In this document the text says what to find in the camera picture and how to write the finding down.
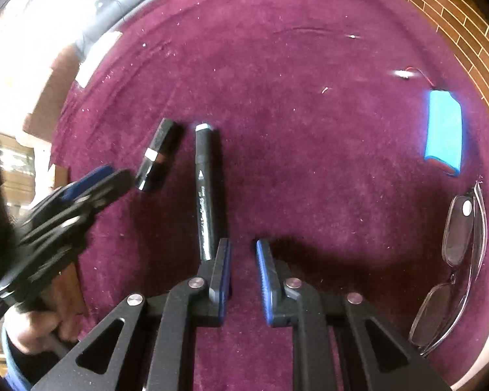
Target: person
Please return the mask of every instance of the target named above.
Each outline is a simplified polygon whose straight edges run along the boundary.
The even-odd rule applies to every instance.
[[[54,278],[42,298],[50,310],[21,313],[11,307],[4,316],[5,379],[14,391],[29,391],[58,362],[51,352],[53,332],[69,343],[76,343],[81,332],[85,306],[73,265]]]

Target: eyeglasses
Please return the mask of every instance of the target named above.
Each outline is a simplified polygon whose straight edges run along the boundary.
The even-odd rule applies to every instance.
[[[467,286],[456,308],[455,285],[472,233],[472,255]],[[427,356],[451,333],[467,304],[469,291],[475,283],[487,245],[487,218],[483,205],[480,182],[471,191],[458,195],[451,201],[442,241],[442,258],[452,268],[450,278],[431,289],[425,298],[409,332],[409,341]]]

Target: human hand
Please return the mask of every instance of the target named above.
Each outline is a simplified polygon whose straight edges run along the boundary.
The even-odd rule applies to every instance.
[[[51,350],[50,335],[56,329],[58,337],[68,342],[76,342],[81,331],[77,315],[85,312],[85,305],[74,266],[54,278],[42,298],[51,311],[20,313],[16,307],[11,307],[4,317],[4,328],[11,343],[24,354]]]

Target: red wire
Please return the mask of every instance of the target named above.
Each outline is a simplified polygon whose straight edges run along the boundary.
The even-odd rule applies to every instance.
[[[435,85],[433,84],[431,79],[428,78],[428,75],[426,75],[424,72],[422,72],[420,69],[418,69],[418,67],[408,66],[406,68],[406,71],[409,72],[410,70],[416,70],[417,72],[420,72],[422,74],[422,76],[425,78],[425,80],[427,80],[429,82],[429,85],[431,85],[431,88],[435,87]]]

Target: purple carpet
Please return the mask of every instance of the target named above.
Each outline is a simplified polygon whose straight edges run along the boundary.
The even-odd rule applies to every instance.
[[[389,74],[408,65],[462,105],[458,178],[423,161],[427,83]],[[360,292],[407,336],[449,277],[449,203],[480,176],[489,222],[484,104],[403,0],[156,0],[88,87],[71,91],[53,162],[73,180],[105,163],[135,171],[162,117],[191,130],[159,193],[134,190],[98,219],[79,266],[86,329],[129,293],[159,294],[195,274],[192,127],[210,122],[223,142],[233,298],[224,327],[198,333],[197,389],[291,389],[291,331],[265,325],[254,238],[271,239],[321,289]],[[465,316],[429,360],[452,384],[488,333],[489,242]]]

